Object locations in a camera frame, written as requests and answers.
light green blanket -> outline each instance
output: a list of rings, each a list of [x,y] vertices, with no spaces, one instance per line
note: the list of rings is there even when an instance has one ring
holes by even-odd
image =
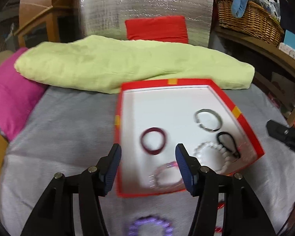
[[[104,93],[118,93],[123,82],[169,78],[211,78],[223,89],[247,89],[254,76],[253,66],[216,50],[98,35],[68,44],[41,43],[14,67],[30,80]]]

metal bolt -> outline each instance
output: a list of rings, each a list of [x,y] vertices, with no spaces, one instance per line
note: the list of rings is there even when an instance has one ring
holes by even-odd
[[[207,173],[210,171],[210,169],[207,166],[201,166],[200,170],[204,173]]]
[[[237,179],[242,179],[242,174],[241,173],[235,173],[234,177]]]
[[[88,170],[88,172],[93,173],[93,172],[95,172],[97,170],[97,167],[91,166],[87,170]]]
[[[54,176],[53,176],[55,179],[59,179],[59,178],[61,178],[62,177],[62,173],[60,173],[60,172],[57,172],[56,174],[54,174]]]

basket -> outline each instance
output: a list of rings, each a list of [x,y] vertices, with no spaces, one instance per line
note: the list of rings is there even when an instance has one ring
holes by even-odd
[[[278,46],[284,35],[280,23],[260,5],[248,1],[243,17],[235,18],[231,13],[233,0],[216,0],[219,26],[248,34]]]

red bracelet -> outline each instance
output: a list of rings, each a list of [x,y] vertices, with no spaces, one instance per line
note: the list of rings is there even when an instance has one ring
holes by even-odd
[[[151,150],[151,149],[147,148],[147,147],[144,145],[144,142],[143,142],[143,138],[144,138],[144,136],[145,136],[146,134],[148,134],[149,132],[154,132],[154,131],[161,133],[162,136],[163,136],[162,146],[161,146],[159,149],[157,149],[157,150]],[[142,148],[143,148],[148,154],[151,154],[151,155],[157,155],[157,154],[159,154],[159,153],[164,149],[164,147],[165,147],[165,144],[166,144],[166,134],[165,134],[165,132],[164,132],[162,129],[160,129],[160,128],[149,128],[149,129],[145,130],[145,131],[141,134],[140,142],[141,142]]]

bed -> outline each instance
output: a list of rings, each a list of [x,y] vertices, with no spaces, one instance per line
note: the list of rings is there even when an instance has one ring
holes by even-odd
[[[286,122],[254,85],[226,93],[240,108],[265,151],[242,173],[278,232],[295,202],[295,153],[270,138],[265,124],[270,119]],[[108,153],[113,144],[116,102],[114,94],[49,87],[26,127],[6,151],[0,178],[0,219],[11,236],[21,234],[32,208],[56,172],[79,174]],[[148,215],[172,221],[173,235],[187,235],[197,203],[189,192],[145,197],[142,201],[118,198],[114,187],[100,198],[111,236],[126,234],[131,221]],[[75,230],[80,236],[78,214],[78,197],[74,196]],[[219,212],[217,224],[221,223]],[[140,235],[161,235],[161,230],[143,227]]]

